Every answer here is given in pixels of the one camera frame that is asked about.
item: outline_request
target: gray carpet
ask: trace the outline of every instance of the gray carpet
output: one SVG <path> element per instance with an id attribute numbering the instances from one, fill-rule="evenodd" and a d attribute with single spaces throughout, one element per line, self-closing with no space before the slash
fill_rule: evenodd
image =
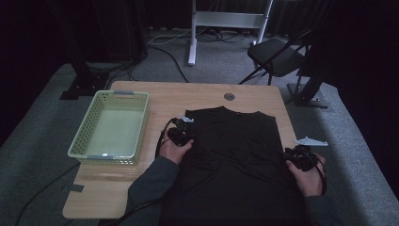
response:
<path id="1" fill-rule="evenodd" d="M 181 31 L 151 32 L 151 36 Z M 238 36 L 235 43 L 199 42 L 194 67 L 187 65 L 188 39 L 156 45 L 176 58 L 192 83 L 237 84 L 254 69 L 247 57 L 250 35 Z M 112 64 L 90 64 L 109 68 Z M 132 80 L 184 82 L 167 54 L 149 48 L 140 64 L 127 71 L 113 71 L 112 81 Z M 71 65 L 62 66 L 0 150 L 0 225 L 15 225 L 24 206 L 42 188 L 77 162 L 67 156 L 68 148 L 92 97 L 60 101 L 75 77 Z M 267 77 L 248 84 L 264 86 Z M 295 73 L 274 78 L 285 101 L 286 88 L 296 81 Z M 379 170 L 358 127 L 332 86 L 323 84 L 320 93 L 328 109 L 286 105 L 296 136 L 327 141 L 328 147 L 314 148 L 327 159 L 327 195 L 334 197 L 347 225 L 398 225 L 399 203 Z M 98 219 L 71 220 L 62 216 L 69 188 L 77 168 L 43 190 L 24 211 L 19 225 L 97 225 Z"/>

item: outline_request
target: light green plastic basket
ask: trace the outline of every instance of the light green plastic basket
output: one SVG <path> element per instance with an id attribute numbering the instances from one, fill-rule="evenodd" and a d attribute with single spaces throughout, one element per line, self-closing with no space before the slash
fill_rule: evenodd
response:
<path id="1" fill-rule="evenodd" d="M 148 118 L 147 92 L 100 90 L 68 150 L 82 163 L 135 165 Z"/>

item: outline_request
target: table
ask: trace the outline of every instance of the table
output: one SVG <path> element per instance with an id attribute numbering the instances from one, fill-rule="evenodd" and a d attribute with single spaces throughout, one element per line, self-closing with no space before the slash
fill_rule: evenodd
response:
<path id="1" fill-rule="evenodd" d="M 264 14 L 197 11 L 196 0 L 193 0 L 193 8 L 191 16 L 191 41 L 190 41 L 190 54 L 188 56 L 188 65 L 194 66 L 196 63 L 196 52 L 197 52 L 196 27 L 198 25 L 256 28 L 259 29 L 259 34 L 258 34 L 258 39 L 256 39 L 256 41 L 254 41 L 253 44 L 258 44 L 261 43 L 262 41 L 263 33 L 266 29 L 272 5 L 273 5 L 273 0 L 268 0 L 266 7 L 264 9 Z"/>
<path id="2" fill-rule="evenodd" d="M 156 142 L 165 124 L 186 109 L 195 110 L 224 105 L 230 110 L 261 111 L 277 120 L 283 147 L 293 148 L 296 140 L 279 89 L 272 86 L 220 85 L 158 82 L 115 82 L 113 90 L 146 91 L 150 94 L 149 118 L 136 166 L 81 164 L 66 200 L 65 218 L 120 218 L 127 201 L 127 189 L 154 159 Z M 234 96 L 232 101 L 225 94 Z"/>

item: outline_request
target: person's arm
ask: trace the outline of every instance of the person's arm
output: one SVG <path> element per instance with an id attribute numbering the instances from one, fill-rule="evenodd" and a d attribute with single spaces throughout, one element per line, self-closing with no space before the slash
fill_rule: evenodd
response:
<path id="1" fill-rule="evenodd" d="M 326 159 L 320 155 L 317 167 L 325 175 L 324 164 Z M 288 169 L 296 178 L 296 183 L 305 197 L 308 217 L 311 225 L 343 225 L 338 216 L 335 202 L 331 197 L 322 196 L 323 181 L 319 171 L 313 168 L 309 171 L 297 169 L 291 161 L 286 161 Z"/>
<path id="2" fill-rule="evenodd" d="M 183 147 L 176 146 L 165 133 L 164 142 L 159 156 L 146 171 L 129 187 L 126 213 L 136 206 L 161 199 L 172 187 L 179 172 L 179 164 L 184 154 L 191 149 L 194 140 L 190 140 Z M 158 225 L 161 214 L 161 203 L 149 205 L 132 214 L 121 225 Z"/>

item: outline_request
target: hand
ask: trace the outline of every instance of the hand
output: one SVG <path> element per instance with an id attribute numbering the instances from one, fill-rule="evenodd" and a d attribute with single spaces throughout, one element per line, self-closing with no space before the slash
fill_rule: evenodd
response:
<path id="1" fill-rule="evenodd" d="M 323 165 L 326 163 L 326 159 L 321 155 L 317 154 L 317 158 L 320 160 L 317 163 L 317 167 L 323 173 L 325 177 L 325 171 L 323 169 Z M 302 171 L 302 169 L 298 169 L 294 163 L 287 160 L 285 162 L 288 166 L 288 170 L 294 175 L 296 178 L 296 183 L 302 192 L 303 196 L 321 196 L 323 190 L 323 182 L 322 178 L 320 177 L 317 168 L 313 168 L 309 171 Z"/>
<path id="2" fill-rule="evenodd" d="M 194 139 L 190 139 L 184 146 L 179 147 L 169 139 L 168 131 L 166 131 L 162 142 L 159 154 L 179 165 L 185 153 L 193 146 Z"/>

